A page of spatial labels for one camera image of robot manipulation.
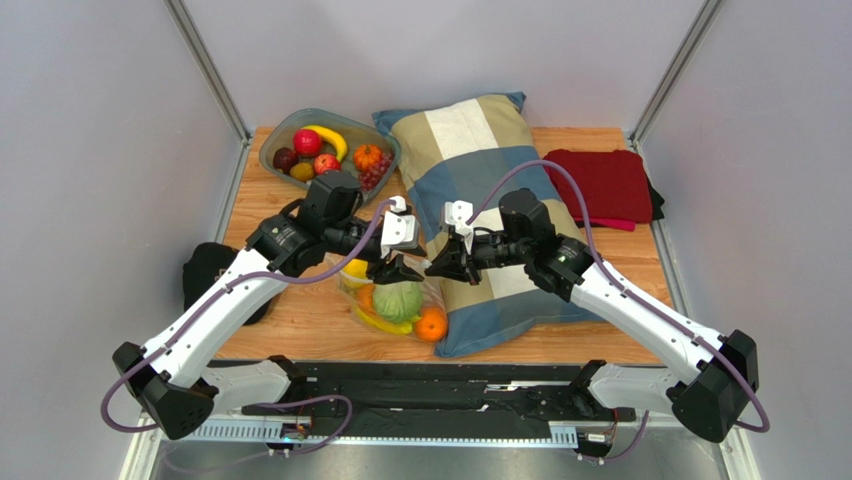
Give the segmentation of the yellow banana bunch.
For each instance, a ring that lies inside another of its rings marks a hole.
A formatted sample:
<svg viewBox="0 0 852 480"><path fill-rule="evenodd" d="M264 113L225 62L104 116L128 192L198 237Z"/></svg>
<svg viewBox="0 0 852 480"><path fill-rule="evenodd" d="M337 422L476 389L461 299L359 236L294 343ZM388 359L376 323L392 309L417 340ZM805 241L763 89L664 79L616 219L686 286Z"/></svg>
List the yellow banana bunch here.
<svg viewBox="0 0 852 480"><path fill-rule="evenodd" d="M412 322L391 322L375 311L373 306L375 285L367 278L367 267L366 261L355 259L348 262L338 273L339 287L350 301L353 313L364 324L382 332L394 335L412 334Z"/></svg>

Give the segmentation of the green cabbage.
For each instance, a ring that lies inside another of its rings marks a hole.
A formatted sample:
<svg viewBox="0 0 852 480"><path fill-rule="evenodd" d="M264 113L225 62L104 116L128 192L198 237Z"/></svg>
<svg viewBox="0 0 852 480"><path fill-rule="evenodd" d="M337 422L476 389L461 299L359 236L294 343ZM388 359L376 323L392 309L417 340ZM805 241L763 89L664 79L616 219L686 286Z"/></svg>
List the green cabbage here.
<svg viewBox="0 0 852 480"><path fill-rule="evenodd" d="M418 283L404 282L376 285L372 301L377 314L387 321L401 323L419 314L424 296Z"/></svg>

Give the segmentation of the clear polka-dot zip bag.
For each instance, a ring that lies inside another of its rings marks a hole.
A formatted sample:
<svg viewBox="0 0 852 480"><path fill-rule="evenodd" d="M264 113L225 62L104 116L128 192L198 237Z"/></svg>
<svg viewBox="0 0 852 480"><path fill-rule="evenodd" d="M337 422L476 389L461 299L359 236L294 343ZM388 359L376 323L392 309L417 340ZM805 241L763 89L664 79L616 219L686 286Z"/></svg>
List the clear polka-dot zip bag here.
<svg viewBox="0 0 852 480"><path fill-rule="evenodd" d="M430 344L446 338L449 319L436 281L377 285L366 273L367 263L353 260L335 275L338 292L356 321L372 330Z"/></svg>

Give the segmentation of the orange fruit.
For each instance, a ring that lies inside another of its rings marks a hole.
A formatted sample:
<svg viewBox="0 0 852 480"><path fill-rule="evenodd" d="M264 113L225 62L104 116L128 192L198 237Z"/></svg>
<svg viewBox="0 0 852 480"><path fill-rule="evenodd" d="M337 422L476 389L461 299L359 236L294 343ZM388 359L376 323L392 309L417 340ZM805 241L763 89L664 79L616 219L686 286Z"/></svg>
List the orange fruit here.
<svg viewBox="0 0 852 480"><path fill-rule="evenodd" d="M421 310L420 319L414 323L414 334L420 340L435 343L448 333L449 322L445 311L438 306L427 306Z"/></svg>

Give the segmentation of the small orange pumpkin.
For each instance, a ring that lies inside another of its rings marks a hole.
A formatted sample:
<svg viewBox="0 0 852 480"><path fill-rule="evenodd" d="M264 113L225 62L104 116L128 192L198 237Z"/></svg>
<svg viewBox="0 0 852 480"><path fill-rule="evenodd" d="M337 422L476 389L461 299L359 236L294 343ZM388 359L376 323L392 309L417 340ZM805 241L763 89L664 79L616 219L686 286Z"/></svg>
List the small orange pumpkin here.
<svg viewBox="0 0 852 480"><path fill-rule="evenodd" d="M359 172L365 172L379 164L382 160L383 150L375 144L362 144L358 146L353 154L353 163Z"/></svg>

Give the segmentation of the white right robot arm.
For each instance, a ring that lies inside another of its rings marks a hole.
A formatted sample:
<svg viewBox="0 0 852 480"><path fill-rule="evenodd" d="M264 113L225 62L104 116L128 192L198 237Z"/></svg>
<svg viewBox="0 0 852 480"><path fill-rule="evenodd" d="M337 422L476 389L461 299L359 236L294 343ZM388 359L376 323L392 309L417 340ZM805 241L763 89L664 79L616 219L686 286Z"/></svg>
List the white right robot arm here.
<svg viewBox="0 0 852 480"><path fill-rule="evenodd" d="M702 326L642 291L590 245L558 233L528 189L503 195L498 212L502 227L492 231L469 224L471 203L445 203L447 241L427 275L476 285L484 270L522 267L540 290L602 317L663 361L662 368L593 364L581 384L597 403L670 413L698 437L722 442L759 387L755 340Z"/></svg>

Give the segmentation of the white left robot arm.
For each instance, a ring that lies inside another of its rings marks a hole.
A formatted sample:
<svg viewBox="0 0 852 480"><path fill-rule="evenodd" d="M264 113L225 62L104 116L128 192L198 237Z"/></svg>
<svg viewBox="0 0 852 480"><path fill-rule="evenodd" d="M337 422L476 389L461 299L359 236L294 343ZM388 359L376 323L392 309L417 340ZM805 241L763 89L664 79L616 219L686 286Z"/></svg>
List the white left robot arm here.
<svg viewBox="0 0 852 480"><path fill-rule="evenodd" d="M379 204L370 221L356 215L364 202L359 182L332 171L314 179L305 196L264 219L238 250L233 262L176 321L142 345L125 342L112 355L119 379L101 402L101 416L112 429L109 403L126 388L153 428L171 440L197 430L211 415L258 405L271 408L285 398L299 374L284 356L237 367L210 366L215 353L264 305L292 285L322 282L305 271L329 253L368 264L379 284L416 282L405 254L422 256L420 225L400 196Z"/></svg>

